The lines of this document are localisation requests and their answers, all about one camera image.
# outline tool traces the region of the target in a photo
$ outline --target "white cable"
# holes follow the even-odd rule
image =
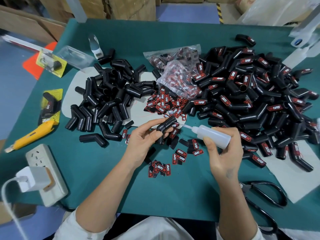
[[[22,235],[22,238],[24,240],[28,240],[25,232],[23,231],[20,223],[19,223],[19,220],[17,219],[17,217],[14,215],[13,211],[11,210],[10,206],[9,206],[9,203],[8,203],[8,200],[7,200],[7,197],[6,197],[6,186],[12,182],[12,181],[17,181],[17,182],[26,182],[28,181],[28,177],[27,176],[20,176],[20,177],[14,177],[12,179],[9,179],[8,181],[6,181],[3,185],[2,185],[2,188],[1,188],[1,197],[2,197],[2,200],[3,200],[3,204],[4,204],[4,207],[5,209],[7,210],[7,212],[9,213],[9,215],[12,217],[14,223],[17,225],[17,228],[20,232],[20,234]]]

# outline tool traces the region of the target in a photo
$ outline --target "white plastic bottle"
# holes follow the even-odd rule
[[[201,140],[203,140],[203,137],[211,138],[211,140],[213,140],[216,146],[221,149],[226,149],[226,147],[228,146],[231,140],[231,136],[225,133],[219,132],[217,130],[211,129],[204,125],[200,125],[199,127],[196,127],[196,126],[191,127],[183,124],[182,126],[191,129],[192,132],[196,133],[197,137]]]

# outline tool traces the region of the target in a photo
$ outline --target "person's left hand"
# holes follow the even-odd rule
[[[139,167],[150,147],[162,136],[161,131],[156,131],[156,129],[150,130],[151,127],[159,125],[166,121],[166,118],[150,120],[147,123],[134,129],[130,135],[130,140],[128,147],[122,157],[122,160],[132,164],[134,169]],[[167,129],[164,133],[164,138],[169,135],[169,132],[173,131],[173,127]]]

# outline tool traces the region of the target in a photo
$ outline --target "green tabletop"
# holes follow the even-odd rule
[[[234,37],[241,33],[256,40],[257,45],[254,49],[257,53],[273,52],[274,56],[285,58],[294,51],[290,45],[292,38],[288,37],[291,29],[99,19],[89,19],[85,24],[78,24],[76,20],[71,19],[58,42],[56,51],[65,45],[70,45],[93,55],[90,51],[88,35],[94,33],[103,51],[113,47],[116,50],[116,57],[127,59],[134,68],[143,63],[151,71],[152,67],[142,52],[200,44],[204,53],[211,47],[241,45],[234,40]],[[320,57],[307,58],[297,67],[297,69],[314,69],[312,74],[300,80],[301,87],[320,93],[319,64]],[[42,73],[6,141],[5,148],[37,127],[43,91],[63,88],[65,95],[77,71],[67,67],[62,78],[47,71]],[[320,103],[317,101],[313,103],[314,106],[306,112],[306,115],[319,117],[317,111],[320,111]],[[80,143],[79,136],[84,133],[66,130],[64,126],[68,120],[69,118],[61,115],[60,124],[53,133],[17,151],[1,153],[0,185],[27,165],[26,152],[43,143],[50,147],[69,189],[69,194],[62,202],[70,208],[76,208],[119,162],[126,144],[124,141],[110,141],[107,148],[101,148],[97,143]],[[207,125],[207,120],[200,121],[197,117],[189,116],[186,124]],[[95,132],[100,133],[99,127],[96,127]],[[188,129],[182,129],[179,134],[179,137],[185,140],[194,136]],[[172,163],[174,153],[172,149],[167,146],[156,145],[155,147],[157,151],[152,159],[156,158],[162,163]],[[314,145],[311,147],[319,156],[319,148]],[[180,143],[176,148],[186,149]],[[148,178],[148,167],[143,163],[134,173],[118,212],[218,221],[219,189],[210,172],[208,153],[204,146],[202,148],[205,151],[204,154],[198,157],[189,155],[183,165],[172,165],[170,177],[158,175],[157,178]],[[267,180],[278,184],[267,167],[260,169],[249,161],[241,163],[239,180]],[[10,191],[11,201],[42,204],[38,192],[19,193],[14,183],[8,191]],[[289,202],[284,209],[273,207],[254,194],[250,195],[250,198],[268,212],[282,228],[320,230],[320,187],[296,204]],[[254,210],[253,215],[259,225],[267,225],[267,222]]]

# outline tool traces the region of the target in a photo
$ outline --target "forearm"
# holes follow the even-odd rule
[[[251,240],[257,233],[255,222],[238,183],[226,179],[220,187],[219,232],[224,240]]]
[[[134,169],[122,159],[80,204],[76,220],[83,229],[102,232],[110,227]]]

